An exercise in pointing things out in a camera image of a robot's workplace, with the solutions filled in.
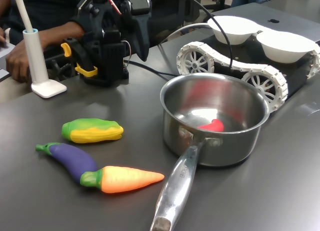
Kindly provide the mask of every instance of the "red wire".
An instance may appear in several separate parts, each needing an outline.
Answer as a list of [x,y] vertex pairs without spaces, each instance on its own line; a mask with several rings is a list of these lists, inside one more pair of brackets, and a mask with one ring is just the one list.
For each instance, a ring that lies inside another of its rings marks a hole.
[[118,9],[118,7],[116,6],[115,2],[113,0],[109,0],[109,2],[111,3],[111,5],[113,6],[113,8],[115,9],[115,11],[119,14],[122,15],[122,13],[120,12],[120,10]]

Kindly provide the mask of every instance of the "stainless steel saucepan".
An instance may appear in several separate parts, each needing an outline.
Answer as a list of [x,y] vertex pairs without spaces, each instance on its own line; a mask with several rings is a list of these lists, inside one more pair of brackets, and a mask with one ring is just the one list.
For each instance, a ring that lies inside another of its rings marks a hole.
[[[186,204],[197,164],[224,167],[252,152],[269,106],[252,85],[230,76],[195,73],[161,90],[163,139],[180,155],[158,198],[151,231],[171,231]],[[197,128],[218,119],[224,132]]]

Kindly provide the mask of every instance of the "dark shirt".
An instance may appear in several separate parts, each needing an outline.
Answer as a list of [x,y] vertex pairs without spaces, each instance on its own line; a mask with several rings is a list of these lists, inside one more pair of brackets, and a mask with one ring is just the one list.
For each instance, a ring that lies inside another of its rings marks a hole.
[[[78,23],[85,31],[89,29],[89,19],[78,17],[77,4],[80,0],[23,0],[32,27],[39,31],[64,25],[69,21]],[[0,26],[10,30],[10,42],[14,45],[23,39],[25,26],[22,22],[16,0],[11,0],[7,16],[0,18]]]

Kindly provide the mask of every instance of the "white wheel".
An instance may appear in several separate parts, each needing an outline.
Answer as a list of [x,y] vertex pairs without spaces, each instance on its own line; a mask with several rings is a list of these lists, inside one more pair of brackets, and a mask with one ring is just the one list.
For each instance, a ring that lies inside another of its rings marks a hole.
[[270,112],[280,108],[288,97],[288,85],[280,72],[276,75],[268,72],[247,72],[242,80],[260,91],[269,102]]
[[176,57],[179,73],[181,75],[213,73],[214,61],[207,54],[207,51],[211,49],[202,42],[191,42],[183,46]]

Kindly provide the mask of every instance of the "pan rim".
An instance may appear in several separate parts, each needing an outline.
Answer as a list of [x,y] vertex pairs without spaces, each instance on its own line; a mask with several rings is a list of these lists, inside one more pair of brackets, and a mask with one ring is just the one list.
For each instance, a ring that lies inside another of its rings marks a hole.
[[[193,127],[189,124],[187,124],[186,122],[180,120],[179,118],[177,118],[175,115],[173,115],[167,108],[166,104],[165,104],[165,93],[167,91],[167,89],[172,86],[174,83],[177,83],[179,80],[181,79],[188,79],[191,76],[200,76],[200,77],[215,77],[217,79],[228,79],[228,80],[232,80],[238,83],[241,83],[244,86],[247,86],[249,89],[251,89],[252,91],[256,92],[257,95],[263,100],[263,104],[265,106],[265,110],[264,110],[264,117],[263,119],[256,124],[253,127],[244,129],[244,130],[240,130],[240,131],[234,131],[234,132],[213,132],[213,131],[209,131],[209,130],[204,130],[198,127]],[[190,129],[195,129],[196,131],[200,131],[200,132],[204,132],[207,134],[217,134],[217,135],[221,135],[221,134],[226,134],[226,135],[233,135],[233,134],[242,134],[242,133],[247,133],[250,132],[252,130],[255,130],[259,127],[261,127],[269,118],[270,116],[270,109],[269,109],[269,104],[267,102],[267,100],[257,91],[257,89],[255,87],[253,87],[251,84],[243,82],[241,79],[235,78],[235,77],[231,77],[228,75],[223,75],[223,74],[217,74],[217,73],[191,73],[191,74],[187,74],[187,75],[180,75],[177,76],[171,80],[169,80],[161,89],[160,91],[160,101],[162,104],[162,107],[164,109],[164,111],[166,111],[172,118],[174,118],[176,121],[178,121],[179,123],[185,125],[186,127],[190,128]]]

